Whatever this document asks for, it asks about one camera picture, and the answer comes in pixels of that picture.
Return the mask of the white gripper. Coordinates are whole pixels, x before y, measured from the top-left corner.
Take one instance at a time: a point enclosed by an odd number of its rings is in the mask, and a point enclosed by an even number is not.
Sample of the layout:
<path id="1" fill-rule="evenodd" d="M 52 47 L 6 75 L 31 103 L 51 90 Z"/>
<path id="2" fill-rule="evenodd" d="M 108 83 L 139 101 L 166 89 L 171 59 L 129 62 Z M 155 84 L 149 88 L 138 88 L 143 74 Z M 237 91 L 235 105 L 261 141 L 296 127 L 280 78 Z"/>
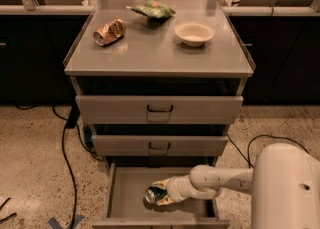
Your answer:
<path id="1" fill-rule="evenodd" d="M 197 193 L 197 190 L 192 185 L 188 175 L 159 180 L 153 182 L 152 186 L 160 189 L 166 189 L 168 194 L 168 196 L 156 201 L 157 206 L 179 203 L 193 197 Z"/>

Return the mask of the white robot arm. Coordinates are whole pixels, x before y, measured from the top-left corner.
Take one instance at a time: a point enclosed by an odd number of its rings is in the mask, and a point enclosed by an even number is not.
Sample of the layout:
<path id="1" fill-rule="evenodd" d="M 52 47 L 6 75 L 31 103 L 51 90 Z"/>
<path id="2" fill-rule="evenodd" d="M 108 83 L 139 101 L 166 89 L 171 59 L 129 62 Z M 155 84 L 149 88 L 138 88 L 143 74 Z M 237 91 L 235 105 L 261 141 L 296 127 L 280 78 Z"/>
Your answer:
<path id="1" fill-rule="evenodd" d="M 251 196 L 251 229 L 320 229 L 320 161 L 284 143 L 264 148 L 252 169 L 197 165 L 154 182 L 145 199 L 158 206 L 209 200 L 222 188 Z"/>

